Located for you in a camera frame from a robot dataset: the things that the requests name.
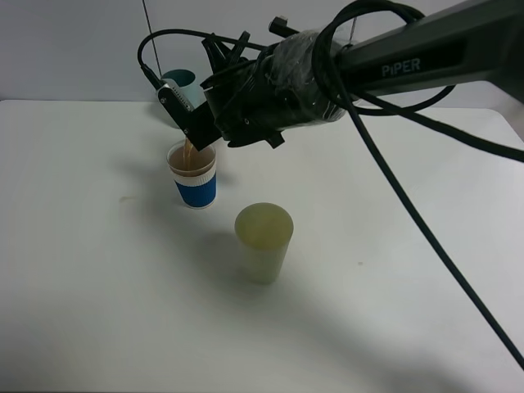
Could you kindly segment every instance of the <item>white wall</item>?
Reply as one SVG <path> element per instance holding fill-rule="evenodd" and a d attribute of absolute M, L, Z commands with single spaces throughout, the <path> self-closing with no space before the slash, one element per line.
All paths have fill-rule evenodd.
<path fill-rule="evenodd" d="M 150 101 L 147 34 L 140 0 L 1 0 L 0 99 Z"/>
<path fill-rule="evenodd" d="M 275 16 L 287 16 L 297 29 L 322 28 L 348 2 L 147 0 L 147 8 L 153 30 L 201 29 L 232 37 L 248 30 L 253 42 L 268 44 L 278 40 L 268 32 Z M 431 14 L 460 1 L 404 2 Z M 357 21 L 355 38 L 363 41 L 400 25 L 387 13 L 364 16 Z M 154 100 L 136 61 L 138 44 L 147 33 L 141 0 L 0 0 L 0 99 Z M 189 68 L 198 80 L 210 75 L 200 39 L 163 37 L 156 44 L 164 72 Z M 145 57 L 156 69 L 151 45 Z M 410 93 L 393 101 L 415 103 L 430 95 Z M 486 83 L 460 86 L 439 105 L 495 108 L 510 120 L 524 117 L 520 104 Z M 521 127 L 519 122 L 513 125 Z"/>

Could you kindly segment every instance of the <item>white table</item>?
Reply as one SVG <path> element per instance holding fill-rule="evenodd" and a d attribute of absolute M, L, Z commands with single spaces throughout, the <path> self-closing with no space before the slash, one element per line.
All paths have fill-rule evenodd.
<path fill-rule="evenodd" d="M 493 111 L 426 113 L 524 147 Z M 158 106 L 0 102 L 0 388 L 522 392 L 524 373 L 417 230 L 346 117 L 219 150 L 180 204 Z M 366 118 L 392 169 L 524 350 L 524 166 Z M 233 221 L 295 221 L 271 287 L 237 279 Z"/>

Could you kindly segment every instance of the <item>robotic arm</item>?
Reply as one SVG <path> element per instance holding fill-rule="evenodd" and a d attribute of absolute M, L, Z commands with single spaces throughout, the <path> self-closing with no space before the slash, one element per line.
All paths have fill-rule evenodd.
<path fill-rule="evenodd" d="M 337 26 L 375 11 L 393 11 L 407 25 L 354 46 L 333 42 Z M 249 43 L 247 32 L 235 40 L 192 30 L 161 30 L 142 41 L 138 62 L 160 103 L 198 150 L 219 138 L 229 141 L 230 147 L 262 140 L 277 147 L 284 142 L 284 129 L 335 121 L 348 111 L 404 208 L 524 370 L 524 357 L 417 212 L 359 117 L 402 115 L 469 146 L 524 162 L 524 151 L 474 137 L 416 113 L 445 97 L 453 86 L 409 108 L 375 96 L 487 80 L 524 103 L 524 1 L 470 0 L 424 17 L 412 7 L 388 0 L 356 0 L 320 32 L 295 31 L 281 18 L 275 18 L 269 31 L 285 39 L 263 47 Z M 167 34 L 204 38 L 214 73 L 201 84 L 207 102 L 196 109 L 177 86 L 170 87 L 143 63 L 146 43 Z M 230 49 L 224 42 L 235 46 Z M 260 50 L 255 61 L 241 57 L 245 47 Z M 383 109 L 357 108 L 352 101 L 359 97 Z"/>
<path fill-rule="evenodd" d="M 384 11 L 383 3 L 379 7 L 374 0 L 357 0 L 347 8 Z M 402 7 L 406 26 L 354 46 L 333 43 L 330 55 L 349 91 L 385 95 L 487 80 L 524 102 L 524 2 L 470 0 L 429 17 Z M 239 40 L 229 39 L 236 43 L 229 49 L 213 34 L 177 29 L 161 30 L 142 41 L 138 59 L 144 74 L 198 150 L 218 138 L 230 147 L 261 140 L 277 147 L 284 142 L 284 129 L 338 120 L 345 112 L 333 87 L 321 85 L 314 75 L 319 32 L 297 32 L 281 18 L 275 18 L 269 30 L 285 39 L 261 47 L 248 43 L 244 32 Z M 197 108 L 142 62 L 145 44 L 164 34 L 206 38 L 202 43 L 214 74 L 201 84 L 207 102 Z M 258 59 L 242 58 L 244 47 L 261 49 Z M 413 109 L 432 105 L 451 89 Z"/>

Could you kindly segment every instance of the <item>brown liquid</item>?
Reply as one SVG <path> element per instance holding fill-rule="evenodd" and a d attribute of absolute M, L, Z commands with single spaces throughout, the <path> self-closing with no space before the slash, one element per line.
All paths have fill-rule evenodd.
<path fill-rule="evenodd" d="M 206 167 L 213 161 L 214 155 L 210 147 L 198 151 L 189 142 L 189 139 L 186 139 L 184 145 L 169 157 L 169 166 L 176 174 L 190 177 L 198 176 L 206 171 Z"/>
<path fill-rule="evenodd" d="M 191 168 L 191 153 L 195 149 L 193 144 L 186 138 L 183 144 L 183 169 L 192 170 Z"/>

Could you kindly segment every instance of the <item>blue and white paper cup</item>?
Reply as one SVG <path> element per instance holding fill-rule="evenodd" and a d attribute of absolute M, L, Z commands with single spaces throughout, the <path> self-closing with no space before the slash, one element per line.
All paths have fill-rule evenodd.
<path fill-rule="evenodd" d="M 184 141 L 167 153 L 167 162 L 180 196 L 187 206 L 204 209 L 216 198 L 216 152 L 212 146 L 202 151 L 192 149 L 191 165 L 183 159 Z"/>

